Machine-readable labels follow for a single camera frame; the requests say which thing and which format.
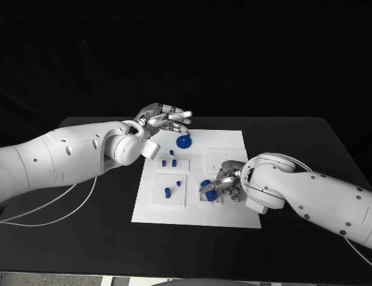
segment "robotic hand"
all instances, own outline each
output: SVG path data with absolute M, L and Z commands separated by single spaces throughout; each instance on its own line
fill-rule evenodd
M 296 159 L 264 153 L 247 163 L 227 161 L 218 179 L 201 189 L 232 196 L 260 214 L 286 202 L 310 222 L 372 249 L 372 192 L 317 172 L 296 173 Z
M 160 146 L 150 137 L 160 129 L 188 135 L 190 116 L 154 103 L 134 120 L 59 128 L 0 148 L 0 202 L 35 189 L 78 184 L 133 164 L 140 155 L 154 159 Z

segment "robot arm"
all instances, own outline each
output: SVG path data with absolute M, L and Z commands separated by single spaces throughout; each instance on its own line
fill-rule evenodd
M 248 195 L 245 206 L 265 214 L 281 209 L 286 202 L 297 214 L 338 235 L 372 249 L 372 192 L 317 172 L 294 172 L 294 162 L 274 153 L 252 158 L 244 167 L 228 172 L 201 189 L 241 187 Z M 218 183 L 228 177 L 229 184 Z
M 140 155 L 154 159 L 160 129 L 188 134 L 190 111 L 150 104 L 136 119 L 59 128 L 32 141 L 0 148 L 0 202 L 40 188 L 78 184 Z

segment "black table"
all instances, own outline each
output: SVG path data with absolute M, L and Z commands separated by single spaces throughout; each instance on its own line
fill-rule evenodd
M 61 127 L 127 119 L 74 117 Z M 198 117 L 190 128 L 242 130 L 250 158 L 263 152 L 287 154 L 313 170 L 371 189 L 323 119 Z M 263 229 L 131 223 L 143 165 L 144 158 L 108 171 L 84 207 L 56 224 L 0 225 L 0 271 L 372 284 L 372 268 L 345 239 L 299 217 L 289 205 L 261 216 Z M 16 222 L 43 223 L 68 214 L 92 181 Z M 2 218 L 33 209 L 65 189 L 13 198 Z M 372 251 L 358 249 L 372 260 Z

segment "white cable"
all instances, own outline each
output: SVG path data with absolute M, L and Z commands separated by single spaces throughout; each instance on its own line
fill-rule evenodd
M 42 205 L 42 206 L 38 207 L 36 209 L 30 210 L 29 212 L 26 212 L 26 213 L 23 213 L 23 214 L 19 214 L 17 216 L 13 216 L 13 217 L 10 217 L 10 218 L 7 218 L 7 219 L 0 220 L 0 223 L 7 222 L 7 221 L 12 220 L 12 219 L 17 219 L 19 217 L 29 215 L 30 213 L 36 212 L 38 210 L 40 210 L 42 208 L 45 208 L 46 206 L 49 206 L 55 201 L 58 201 L 58 200 L 69 193 L 69 191 L 74 189 L 75 186 L 77 186 L 77 184 L 75 184 L 75 185 L 68 189 L 68 191 L 66 191 L 59 197 L 56 197 L 49 203 L 46 203 L 45 205 Z
M 353 244 L 351 243 L 349 239 L 345 237 L 348 244 L 352 246 L 352 248 L 355 249 L 355 252 L 362 256 L 362 258 L 365 259 L 366 263 L 372 266 L 372 263 L 369 262 L 368 258 L 364 256 L 364 254 L 356 250 L 356 247 L 353 246 Z
M 297 159 L 291 158 L 291 156 L 287 156 L 284 154 L 276 153 L 278 155 L 286 156 L 287 158 L 290 158 L 309 172 L 313 172 L 309 165 L 306 165 L 302 161 L 299 161 Z M 356 247 L 353 246 L 353 244 L 351 243 L 349 239 L 346 237 L 343 237 L 345 240 L 348 241 L 348 244 L 352 246 L 355 252 L 361 255 L 361 257 L 365 259 L 366 263 L 372 266 L 372 263 L 369 262 L 369 259 L 364 256 L 364 254 L 358 251 Z
M 33 226 L 51 225 L 52 223 L 59 222 L 59 221 L 64 220 L 66 217 L 69 217 L 69 216 L 79 210 L 79 208 L 84 206 L 84 204 L 85 204 L 85 202 L 88 201 L 89 196 L 91 196 L 91 194 L 92 194 L 92 191 L 94 191 L 94 188 L 95 188 L 95 183 L 97 183 L 97 177 L 95 177 L 94 184 L 92 184 L 92 188 L 91 188 L 91 192 L 89 192 L 89 194 L 88 194 L 88 196 L 87 196 L 85 201 L 82 202 L 82 204 L 79 205 L 79 207 L 78 207 L 66 216 L 64 216 L 62 218 L 56 219 L 56 220 L 52 221 L 52 222 L 42 223 L 40 225 L 23 225 L 22 223 L 13 223 L 13 222 L 0 222 L 0 223 L 4 223 L 4 224 L 7 224 L 7 225 L 17 225 L 17 226 L 33 227 Z

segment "floor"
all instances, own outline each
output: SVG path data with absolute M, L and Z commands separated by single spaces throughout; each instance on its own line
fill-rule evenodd
M 0 286 L 152 286 L 166 282 L 163 278 L 55 275 L 38 273 L 0 273 Z M 251 282 L 260 286 L 306 286 Z

